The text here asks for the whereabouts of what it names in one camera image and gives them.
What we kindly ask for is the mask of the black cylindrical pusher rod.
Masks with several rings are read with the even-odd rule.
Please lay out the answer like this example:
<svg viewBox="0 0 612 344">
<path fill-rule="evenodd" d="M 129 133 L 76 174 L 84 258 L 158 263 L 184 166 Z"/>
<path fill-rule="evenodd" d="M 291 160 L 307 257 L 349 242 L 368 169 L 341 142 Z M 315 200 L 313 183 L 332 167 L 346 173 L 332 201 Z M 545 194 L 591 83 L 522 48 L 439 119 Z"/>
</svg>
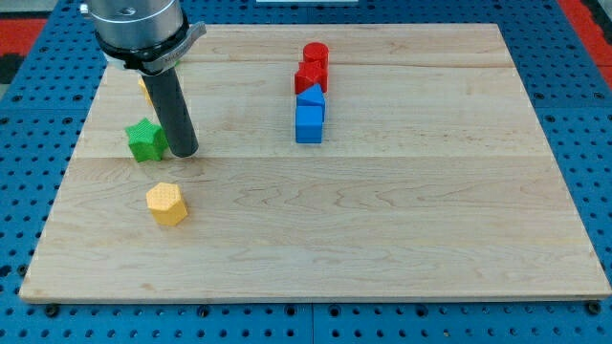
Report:
<svg viewBox="0 0 612 344">
<path fill-rule="evenodd" d="M 194 155 L 199 143 L 175 69 L 142 79 L 172 154 L 179 158 Z"/>
</svg>

